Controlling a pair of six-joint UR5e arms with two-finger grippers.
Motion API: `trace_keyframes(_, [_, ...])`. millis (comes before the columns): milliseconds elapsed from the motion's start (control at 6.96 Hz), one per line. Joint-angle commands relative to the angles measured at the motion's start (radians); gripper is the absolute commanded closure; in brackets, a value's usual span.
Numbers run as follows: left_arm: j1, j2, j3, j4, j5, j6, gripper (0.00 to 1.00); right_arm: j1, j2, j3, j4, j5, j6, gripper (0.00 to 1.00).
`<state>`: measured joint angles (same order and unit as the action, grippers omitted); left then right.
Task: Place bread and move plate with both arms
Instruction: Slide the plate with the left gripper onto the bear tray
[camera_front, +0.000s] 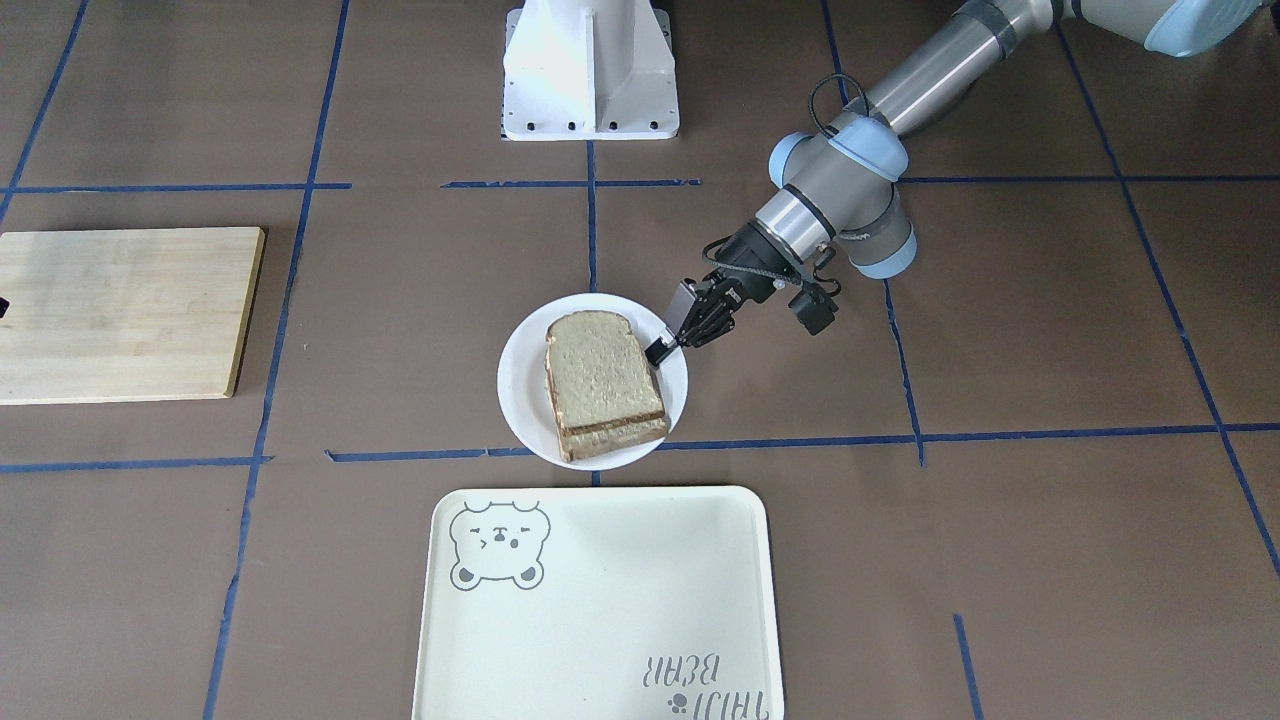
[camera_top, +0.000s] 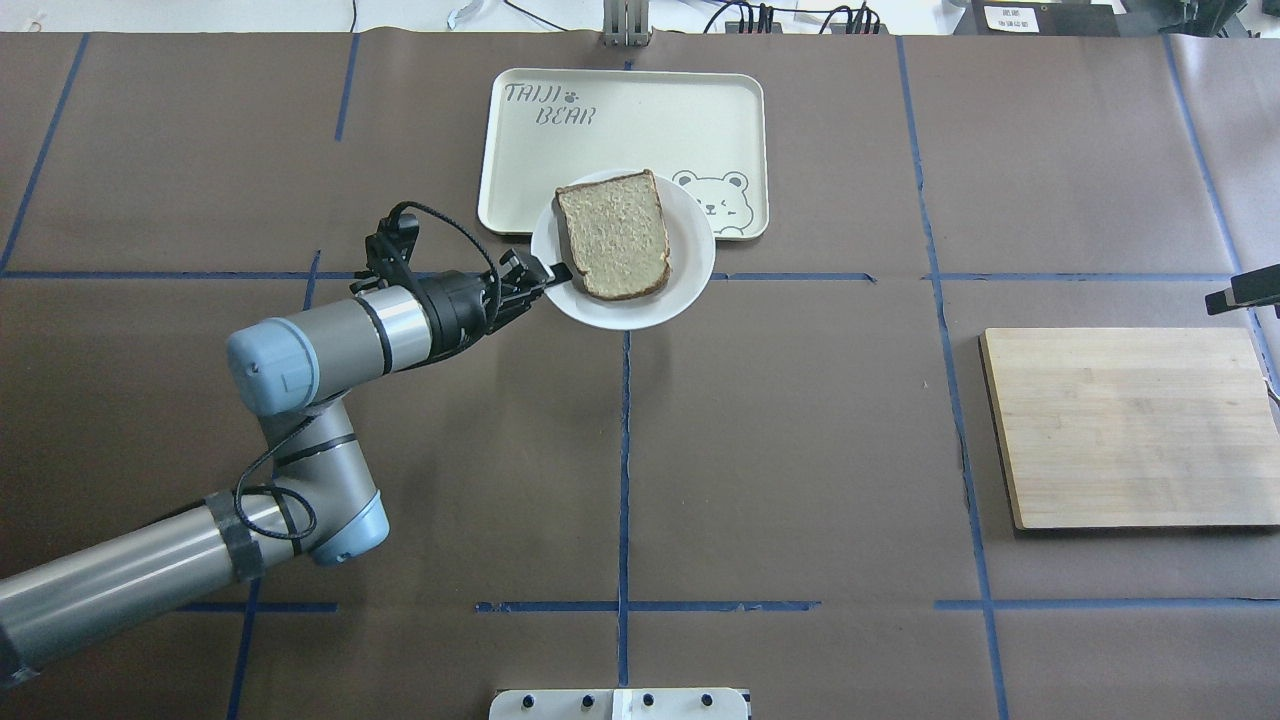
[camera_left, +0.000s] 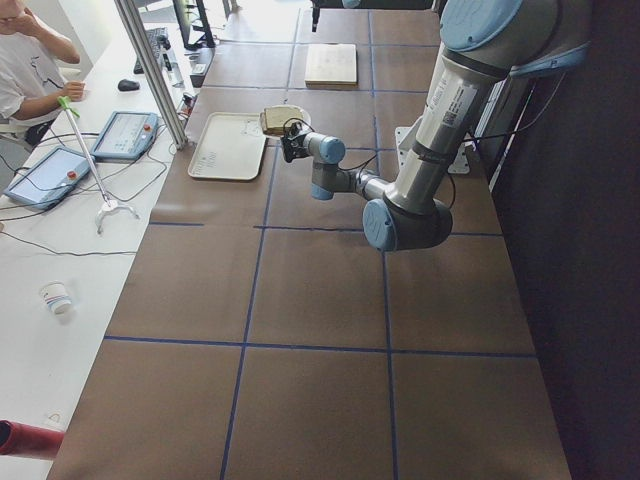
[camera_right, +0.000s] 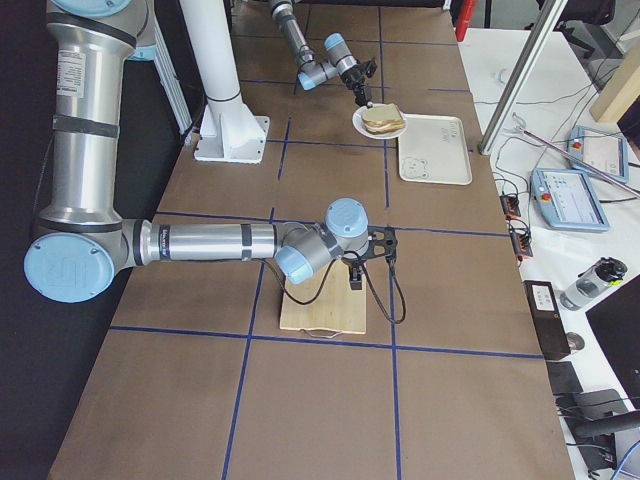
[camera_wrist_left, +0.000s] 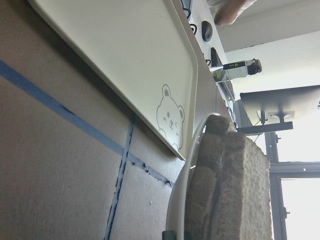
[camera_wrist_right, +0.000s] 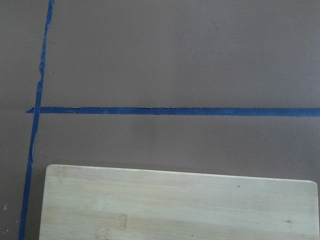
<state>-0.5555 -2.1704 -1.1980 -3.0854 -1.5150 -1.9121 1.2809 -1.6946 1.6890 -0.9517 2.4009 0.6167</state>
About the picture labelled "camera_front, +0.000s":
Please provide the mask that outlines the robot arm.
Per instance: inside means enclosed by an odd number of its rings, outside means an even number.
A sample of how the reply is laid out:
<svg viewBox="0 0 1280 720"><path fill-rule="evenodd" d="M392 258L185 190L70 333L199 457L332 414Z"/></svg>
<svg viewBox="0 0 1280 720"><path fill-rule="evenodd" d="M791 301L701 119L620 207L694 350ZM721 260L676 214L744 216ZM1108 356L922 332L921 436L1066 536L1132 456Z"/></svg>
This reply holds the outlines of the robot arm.
<svg viewBox="0 0 1280 720"><path fill-rule="evenodd" d="M835 319L837 281L820 269L841 247L873 279L905 270L916 233L899 192L904 138L937 120L1023 42L1073 18L1153 53L1193 56L1233 35L1257 1L966 1L915 53L870 90L859 88L814 135L794 133L771 154L776 195L730 237L705 246L710 273L686 279L666 332L645 351L652 365L677 348L733 329L735 313L795 286L790 311L810 334Z"/></svg>

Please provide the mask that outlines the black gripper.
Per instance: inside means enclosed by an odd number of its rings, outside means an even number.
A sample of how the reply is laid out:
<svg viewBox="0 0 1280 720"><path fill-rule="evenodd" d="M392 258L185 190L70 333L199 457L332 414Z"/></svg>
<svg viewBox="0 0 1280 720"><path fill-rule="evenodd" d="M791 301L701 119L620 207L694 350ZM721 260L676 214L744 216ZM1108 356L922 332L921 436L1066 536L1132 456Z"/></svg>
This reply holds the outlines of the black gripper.
<svg viewBox="0 0 1280 720"><path fill-rule="evenodd" d="M759 222L749 222L733 234L707 245L701 255L714 270L708 278L686 278L677 286L666 313L673 338L658 338L644 351L653 368L677 348L699 348L731 332L736 306L748 300L763 304L778 283L801 284L788 251L780 250Z"/></svg>

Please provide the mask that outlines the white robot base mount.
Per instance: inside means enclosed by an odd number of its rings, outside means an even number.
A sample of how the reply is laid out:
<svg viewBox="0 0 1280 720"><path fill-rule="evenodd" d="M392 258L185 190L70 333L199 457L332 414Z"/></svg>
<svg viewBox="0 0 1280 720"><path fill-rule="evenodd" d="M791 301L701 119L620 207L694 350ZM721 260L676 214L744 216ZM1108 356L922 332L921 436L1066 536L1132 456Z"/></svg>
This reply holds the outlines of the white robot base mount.
<svg viewBox="0 0 1280 720"><path fill-rule="evenodd" d="M678 133L671 19L649 1L526 1L507 13L503 69L508 141Z"/></svg>

